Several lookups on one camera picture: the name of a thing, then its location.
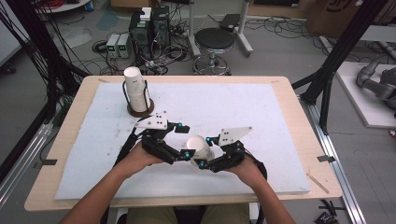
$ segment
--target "white board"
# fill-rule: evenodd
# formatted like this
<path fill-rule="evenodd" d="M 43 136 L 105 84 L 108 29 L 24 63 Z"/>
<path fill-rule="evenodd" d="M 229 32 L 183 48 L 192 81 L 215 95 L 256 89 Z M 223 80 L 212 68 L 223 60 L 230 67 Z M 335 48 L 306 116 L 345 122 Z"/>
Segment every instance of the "white board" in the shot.
<path fill-rule="evenodd" d="M 268 170 L 276 193 L 309 191 L 303 167 L 267 84 L 149 83 L 154 113 L 189 125 L 189 133 L 169 133 L 165 141 L 186 148 L 189 137 L 217 136 L 222 128 L 252 126 L 241 141 Z M 112 167 L 137 119 L 131 117 L 121 84 L 101 84 L 81 125 L 55 199 L 79 199 Z M 221 155 L 214 148 L 216 157 Z M 230 195 L 252 193 L 234 174 L 201 171 L 189 161 L 156 164 L 126 180 L 116 198 Z"/>
<path fill-rule="evenodd" d="M 359 71 L 366 65 L 367 63 L 343 63 L 337 71 L 337 76 L 366 127 L 395 128 L 396 119 L 394 118 L 394 114 L 396 111 L 390 109 L 383 101 L 376 98 L 372 91 L 356 85 L 356 77 Z M 382 72 L 394 66 L 379 64 L 371 79 L 379 82 Z"/>

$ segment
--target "human hand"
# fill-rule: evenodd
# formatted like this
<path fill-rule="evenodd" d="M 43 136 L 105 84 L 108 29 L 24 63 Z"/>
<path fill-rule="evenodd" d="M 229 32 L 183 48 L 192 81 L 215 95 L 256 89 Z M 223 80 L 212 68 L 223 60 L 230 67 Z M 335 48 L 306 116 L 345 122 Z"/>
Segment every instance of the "human hand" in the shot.
<path fill-rule="evenodd" d="M 138 142 L 128 155 L 113 169 L 126 179 L 143 170 L 148 165 L 161 162 L 163 161 L 148 154 L 147 151 L 143 149 L 142 142 Z"/>
<path fill-rule="evenodd" d="M 236 174 L 239 179 L 253 190 L 260 187 L 262 181 L 266 182 L 254 160 L 245 156 L 241 163 L 227 170 Z"/>

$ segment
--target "metal stand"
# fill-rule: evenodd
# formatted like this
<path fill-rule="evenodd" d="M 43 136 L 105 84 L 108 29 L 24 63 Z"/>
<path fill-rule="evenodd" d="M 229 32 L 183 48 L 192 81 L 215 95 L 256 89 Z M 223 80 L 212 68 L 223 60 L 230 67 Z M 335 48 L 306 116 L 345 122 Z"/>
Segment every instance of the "metal stand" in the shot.
<path fill-rule="evenodd" d="M 328 134 L 327 117 L 329 113 L 332 79 L 349 52 L 352 51 L 375 16 L 386 3 L 387 0 L 364 1 L 319 70 L 291 85 L 294 89 L 298 89 L 311 82 L 306 92 L 301 95 L 301 99 L 310 105 L 314 105 L 319 95 L 323 92 L 319 125 L 325 134 Z"/>
<path fill-rule="evenodd" d="M 250 56 L 251 53 L 253 53 L 253 48 L 250 46 L 248 43 L 248 40 L 245 38 L 244 33 L 244 28 L 245 28 L 245 22 L 247 19 L 247 14 L 248 14 L 248 4 L 249 0 L 244 0 L 244 4 L 242 5 L 242 11 L 241 11 L 241 21 L 239 22 L 239 28 L 235 27 L 234 30 L 236 32 L 236 38 L 241 42 L 245 52 L 247 53 L 247 57 Z M 192 53 L 194 54 L 194 57 L 200 56 L 201 51 L 196 47 L 195 45 L 195 38 L 194 38 L 194 1 L 190 0 L 190 30 L 187 31 L 187 36 L 189 38 L 189 44 L 190 48 L 192 50 Z"/>

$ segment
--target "forearm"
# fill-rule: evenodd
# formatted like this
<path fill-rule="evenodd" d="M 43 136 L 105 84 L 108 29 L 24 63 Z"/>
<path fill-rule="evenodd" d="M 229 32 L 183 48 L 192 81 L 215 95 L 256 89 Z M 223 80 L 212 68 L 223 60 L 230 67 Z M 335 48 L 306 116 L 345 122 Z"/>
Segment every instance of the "forearm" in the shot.
<path fill-rule="evenodd" d="M 110 171 L 70 210 L 61 223 L 99 223 L 124 180 L 114 169 Z"/>
<path fill-rule="evenodd" d="M 295 223 L 282 202 L 277 198 L 270 185 L 264 179 L 252 189 L 262 205 L 262 211 L 268 224 Z"/>

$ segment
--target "white cylinder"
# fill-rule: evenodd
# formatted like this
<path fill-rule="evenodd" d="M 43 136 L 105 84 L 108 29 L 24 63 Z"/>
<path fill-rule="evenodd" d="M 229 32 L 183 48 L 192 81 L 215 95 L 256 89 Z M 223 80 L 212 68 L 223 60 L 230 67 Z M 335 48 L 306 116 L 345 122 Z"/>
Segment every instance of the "white cylinder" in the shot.
<path fill-rule="evenodd" d="M 131 102 L 132 110 L 135 112 L 144 112 L 148 110 L 150 107 L 149 92 L 148 90 L 143 92 L 146 87 L 146 83 L 140 73 L 140 69 L 137 67 L 128 67 L 124 70 L 124 76 L 126 92 L 128 94 L 129 101 Z"/>
<path fill-rule="evenodd" d="M 191 158 L 191 164 L 198 166 L 195 159 L 211 161 L 215 158 L 215 153 L 210 150 L 210 146 L 200 135 L 195 135 L 187 140 L 187 149 L 195 149 L 195 154 Z"/>

